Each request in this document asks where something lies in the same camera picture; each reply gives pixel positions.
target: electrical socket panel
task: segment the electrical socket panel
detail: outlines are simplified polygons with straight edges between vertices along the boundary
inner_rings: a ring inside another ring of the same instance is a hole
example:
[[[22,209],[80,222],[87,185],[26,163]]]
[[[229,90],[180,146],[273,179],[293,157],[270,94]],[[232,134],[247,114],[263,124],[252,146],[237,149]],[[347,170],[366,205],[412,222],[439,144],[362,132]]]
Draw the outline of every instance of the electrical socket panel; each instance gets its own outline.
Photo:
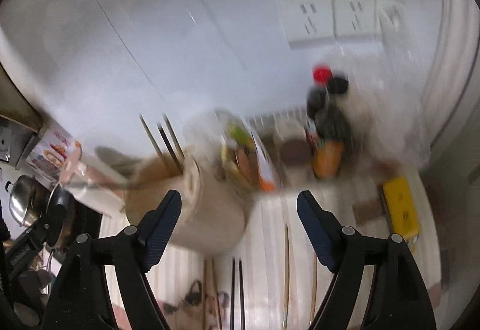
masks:
[[[375,0],[375,33],[382,35],[382,26],[380,25],[380,17],[387,20],[387,26],[391,29],[398,30],[402,26],[403,3],[398,0]]]
[[[374,36],[377,31],[375,0],[334,0],[337,39]]]
[[[334,41],[332,0],[279,0],[278,5],[292,48],[315,41]]]

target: stainless steel pot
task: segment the stainless steel pot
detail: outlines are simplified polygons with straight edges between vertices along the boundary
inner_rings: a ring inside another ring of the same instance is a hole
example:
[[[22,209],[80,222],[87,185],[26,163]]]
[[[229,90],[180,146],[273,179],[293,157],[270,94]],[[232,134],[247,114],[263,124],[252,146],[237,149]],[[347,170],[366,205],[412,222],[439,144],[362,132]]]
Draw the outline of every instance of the stainless steel pot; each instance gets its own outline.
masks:
[[[8,181],[5,190],[8,192]],[[13,185],[10,193],[9,209],[18,224],[30,227],[45,211],[50,191],[35,178],[26,175],[20,176]]]

